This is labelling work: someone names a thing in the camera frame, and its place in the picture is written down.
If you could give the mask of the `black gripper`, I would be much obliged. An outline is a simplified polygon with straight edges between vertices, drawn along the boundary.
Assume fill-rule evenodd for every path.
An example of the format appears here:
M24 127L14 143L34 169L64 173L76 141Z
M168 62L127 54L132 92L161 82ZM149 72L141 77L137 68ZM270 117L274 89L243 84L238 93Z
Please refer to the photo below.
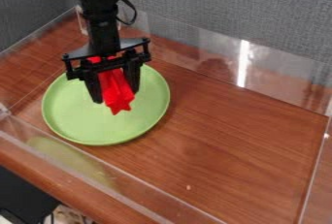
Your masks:
M149 38L123 38L119 56L97 53L90 44L65 53L61 62L69 80L82 79L92 101L103 102L101 85L96 73L124 68L124 77L133 93L140 88L140 67L151 60L148 52Z

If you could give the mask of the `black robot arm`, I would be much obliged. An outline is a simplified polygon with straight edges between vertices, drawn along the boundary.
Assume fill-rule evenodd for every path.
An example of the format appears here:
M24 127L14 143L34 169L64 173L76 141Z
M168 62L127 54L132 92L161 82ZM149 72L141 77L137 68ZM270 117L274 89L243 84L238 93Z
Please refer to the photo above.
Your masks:
M99 74L121 69L133 92L140 88L140 68L151 60L148 38L119 38L117 22L132 25L137 11L128 0L78 0L86 23L88 43L65 53L61 61L68 80L82 80L92 101L103 102Z

